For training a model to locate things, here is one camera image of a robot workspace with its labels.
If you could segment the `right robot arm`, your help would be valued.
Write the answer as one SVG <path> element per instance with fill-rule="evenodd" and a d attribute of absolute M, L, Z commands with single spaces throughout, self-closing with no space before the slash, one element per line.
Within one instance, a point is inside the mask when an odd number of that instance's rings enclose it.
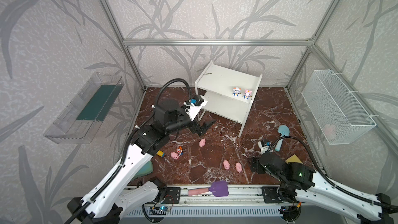
<path fill-rule="evenodd" d="M 286 162 L 275 150 L 276 142 L 259 141 L 261 155 L 250 158 L 251 170 L 268 174 L 280 182 L 269 189 L 262 187 L 266 203 L 291 204 L 279 212 L 283 220 L 293 223 L 301 213 L 301 204 L 308 203 L 342 215 L 358 224 L 392 224 L 398 207 L 385 194 L 366 194 L 340 184 L 326 176 L 317 164 L 313 168 L 300 162 Z"/>

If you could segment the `orange hooded Doraemon figure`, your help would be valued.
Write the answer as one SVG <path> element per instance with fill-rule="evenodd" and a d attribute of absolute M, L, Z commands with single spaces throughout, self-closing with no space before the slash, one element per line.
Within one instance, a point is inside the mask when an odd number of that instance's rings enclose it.
<path fill-rule="evenodd" d="M 181 147 L 181 146 L 178 146 L 178 147 L 177 147 L 177 154 L 178 154 L 179 156 L 183 155 L 183 150 L 182 150 L 182 147 Z"/>

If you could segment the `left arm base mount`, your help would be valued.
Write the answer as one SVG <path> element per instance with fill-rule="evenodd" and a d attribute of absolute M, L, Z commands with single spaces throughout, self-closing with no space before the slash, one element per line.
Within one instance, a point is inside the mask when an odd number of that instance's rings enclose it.
<path fill-rule="evenodd" d="M 160 181 L 158 178 L 152 178 L 151 182 L 155 183 L 159 190 L 157 196 L 152 201 L 153 203 L 159 204 L 179 204 L 181 197 L 180 187 L 170 187 Z"/>

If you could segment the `pink hooded Doraemon figure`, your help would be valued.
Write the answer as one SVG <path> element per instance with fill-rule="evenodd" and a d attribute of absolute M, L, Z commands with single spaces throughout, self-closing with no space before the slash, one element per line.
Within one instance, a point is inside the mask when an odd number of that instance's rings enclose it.
<path fill-rule="evenodd" d="M 249 100 L 252 97 L 252 91 L 251 90 L 245 90 L 244 94 L 243 94 L 243 98 L 245 100 Z"/>

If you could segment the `white hooded Doraemon figure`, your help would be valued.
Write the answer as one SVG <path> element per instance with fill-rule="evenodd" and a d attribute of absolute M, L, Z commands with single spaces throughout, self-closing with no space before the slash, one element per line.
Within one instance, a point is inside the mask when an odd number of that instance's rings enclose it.
<path fill-rule="evenodd" d="M 233 96 L 238 97 L 241 94 L 241 88 L 235 87 L 233 88 Z"/>

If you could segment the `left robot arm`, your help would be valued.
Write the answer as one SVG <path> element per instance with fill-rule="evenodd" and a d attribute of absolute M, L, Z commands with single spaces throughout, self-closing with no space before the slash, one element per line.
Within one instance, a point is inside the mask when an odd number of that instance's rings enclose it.
<path fill-rule="evenodd" d="M 166 189 L 166 185 L 157 178 L 130 193 L 124 194 L 123 191 L 139 170 L 169 142 L 170 134 L 189 129 L 202 136 L 215 123 L 210 120 L 200 124 L 196 119 L 207 102 L 200 95 L 192 95 L 190 89 L 183 106 L 173 99 L 159 100 L 163 91 L 177 82 L 190 87 L 184 79 L 175 78 L 160 89 L 151 116 L 133 129 L 124 144 L 120 160 L 88 194 L 73 198 L 68 203 L 67 208 L 72 215 L 66 223 L 77 219 L 83 224 L 117 224 L 125 214 L 137 207 L 160 200 L 158 195 Z"/>

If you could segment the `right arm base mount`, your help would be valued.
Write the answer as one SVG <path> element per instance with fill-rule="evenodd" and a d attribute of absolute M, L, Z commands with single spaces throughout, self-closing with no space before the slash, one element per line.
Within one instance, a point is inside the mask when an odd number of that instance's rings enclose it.
<path fill-rule="evenodd" d="M 297 193 L 293 189 L 277 185 L 261 187 L 264 203 L 298 203 Z"/>

